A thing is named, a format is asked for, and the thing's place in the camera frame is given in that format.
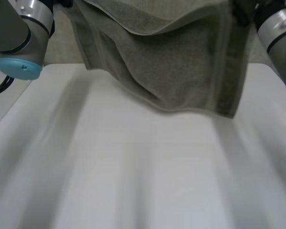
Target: gray towel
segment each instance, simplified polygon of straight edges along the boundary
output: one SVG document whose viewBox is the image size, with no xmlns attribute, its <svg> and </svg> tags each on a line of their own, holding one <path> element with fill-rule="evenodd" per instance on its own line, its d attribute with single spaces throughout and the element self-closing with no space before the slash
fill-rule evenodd
<svg viewBox="0 0 286 229">
<path fill-rule="evenodd" d="M 138 0 L 127 1 L 75 0 L 66 10 L 86 68 L 108 71 L 159 109 L 233 117 L 252 30 L 236 25 L 229 1 L 183 0 L 188 4 L 180 10 L 181 0 L 140 0 L 143 6 L 175 3 L 170 19 L 143 11 Z"/>
</svg>

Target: white table surface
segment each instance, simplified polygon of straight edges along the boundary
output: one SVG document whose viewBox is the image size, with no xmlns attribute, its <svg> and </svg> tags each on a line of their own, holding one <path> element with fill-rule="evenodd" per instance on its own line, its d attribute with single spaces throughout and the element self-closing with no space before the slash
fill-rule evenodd
<svg viewBox="0 0 286 229">
<path fill-rule="evenodd" d="M 44 68 L 0 122 L 0 229 L 286 229 L 286 89 L 250 64 L 234 120 Z"/>
</svg>

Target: light blue end cap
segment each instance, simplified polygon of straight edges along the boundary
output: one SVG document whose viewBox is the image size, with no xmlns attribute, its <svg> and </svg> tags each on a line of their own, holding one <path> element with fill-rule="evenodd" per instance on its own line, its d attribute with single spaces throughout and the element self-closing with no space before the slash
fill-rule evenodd
<svg viewBox="0 0 286 229">
<path fill-rule="evenodd" d="M 0 71 L 15 79 L 36 80 L 40 76 L 42 66 L 31 61 L 2 57 Z"/>
</svg>

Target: black cable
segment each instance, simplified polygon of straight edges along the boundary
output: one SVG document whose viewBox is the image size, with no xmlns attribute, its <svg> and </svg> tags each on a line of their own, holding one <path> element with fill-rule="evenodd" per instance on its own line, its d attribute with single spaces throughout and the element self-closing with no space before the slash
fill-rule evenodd
<svg viewBox="0 0 286 229">
<path fill-rule="evenodd" d="M 0 93 L 4 92 L 6 89 L 8 89 L 9 86 L 11 86 L 11 84 L 13 83 L 13 81 L 14 81 L 14 78 L 6 76 L 4 81 L 0 84 Z"/>
<path fill-rule="evenodd" d="M 4 81 L 0 84 L 0 88 L 2 88 L 8 82 L 9 79 L 9 76 L 5 77 Z"/>
</svg>

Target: terry cloth fabric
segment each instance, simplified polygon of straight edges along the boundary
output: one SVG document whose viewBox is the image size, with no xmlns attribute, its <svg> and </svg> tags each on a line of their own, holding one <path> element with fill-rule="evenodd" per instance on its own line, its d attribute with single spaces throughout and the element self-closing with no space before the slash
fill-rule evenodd
<svg viewBox="0 0 286 229">
<path fill-rule="evenodd" d="M 171 10 L 165 19 L 152 14 L 162 1 L 178 13 Z M 108 71 L 165 111 L 205 109 L 233 117 L 253 30 L 237 26 L 228 0 L 182 0 L 183 9 L 180 1 L 75 0 L 65 12 L 88 70 Z"/>
</svg>

